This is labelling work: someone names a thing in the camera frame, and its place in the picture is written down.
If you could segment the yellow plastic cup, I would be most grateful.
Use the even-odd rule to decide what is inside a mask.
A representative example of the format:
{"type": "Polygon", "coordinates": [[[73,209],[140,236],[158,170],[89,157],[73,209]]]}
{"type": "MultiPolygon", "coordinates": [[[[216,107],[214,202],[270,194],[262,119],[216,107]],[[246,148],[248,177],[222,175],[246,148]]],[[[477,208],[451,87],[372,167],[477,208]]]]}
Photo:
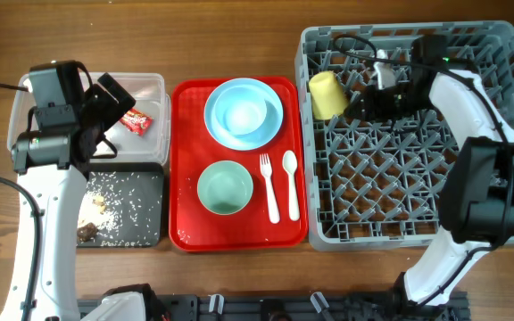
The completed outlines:
{"type": "Polygon", "coordinates": [[[312,113],[315,119],[328,120],[344,113],[348,100],[332,71],[322,71],[309,81],[312,113]]]}

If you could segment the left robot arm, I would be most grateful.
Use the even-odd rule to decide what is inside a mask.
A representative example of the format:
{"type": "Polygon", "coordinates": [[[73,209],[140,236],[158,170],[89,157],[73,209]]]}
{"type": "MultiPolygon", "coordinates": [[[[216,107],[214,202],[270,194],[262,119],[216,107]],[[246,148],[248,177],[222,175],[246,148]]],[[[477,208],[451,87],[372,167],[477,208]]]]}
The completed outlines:
{"type": "Polygon", "coordinates": [[[3,320],[77,320],[79,210],[91,161],[107,131],[136,103],[109,74],[83,82],[82,62],[29,71],[35,105],[12,146],[20,224],[3,320]]]}

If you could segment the green bowl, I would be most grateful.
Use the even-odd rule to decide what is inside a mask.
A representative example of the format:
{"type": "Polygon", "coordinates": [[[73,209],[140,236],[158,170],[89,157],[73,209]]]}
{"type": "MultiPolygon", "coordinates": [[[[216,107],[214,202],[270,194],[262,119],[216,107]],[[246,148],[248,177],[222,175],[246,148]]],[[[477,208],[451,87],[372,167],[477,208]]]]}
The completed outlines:
{"type": "Polygon", "coordinates": [[[199,176],[197,196],[209,212],[233,215],[252,199],[253,178],[243,165],[220,160],[209,165],[199,176]]]}

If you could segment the red snack wrapper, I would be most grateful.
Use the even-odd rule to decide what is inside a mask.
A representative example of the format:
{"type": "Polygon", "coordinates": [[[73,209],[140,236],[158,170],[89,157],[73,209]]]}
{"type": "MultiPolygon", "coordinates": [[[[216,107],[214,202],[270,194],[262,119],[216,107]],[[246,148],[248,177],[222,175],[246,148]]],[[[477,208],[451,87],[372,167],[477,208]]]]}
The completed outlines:
{"type": "Polygon", "coordinates": [[[141,111],[131,109],[120,118],[120,123],[130,132],[138,136],[143,136],[152,125],[153,118],[141,111]]]}

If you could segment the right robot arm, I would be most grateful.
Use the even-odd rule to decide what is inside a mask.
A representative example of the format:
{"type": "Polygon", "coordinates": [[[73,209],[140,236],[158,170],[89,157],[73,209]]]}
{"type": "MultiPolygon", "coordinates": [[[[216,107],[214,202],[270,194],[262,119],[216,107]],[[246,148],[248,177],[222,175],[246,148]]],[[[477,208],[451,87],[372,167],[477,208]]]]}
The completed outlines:
{"type": "Polygon", "coordinates": [[[439,200],[439,229],[419,261],[397,278],[389,308],[397,314],[436,312],[486,254],[514,236],[514,129],[494,107],[470,60],[450,58],[447,39],[425,35],[411,45],[410,81],[380,50],[368,56],[377,82],[345,115],[395,121],[435,108],[452,131],[459,154],[439,200]]]}

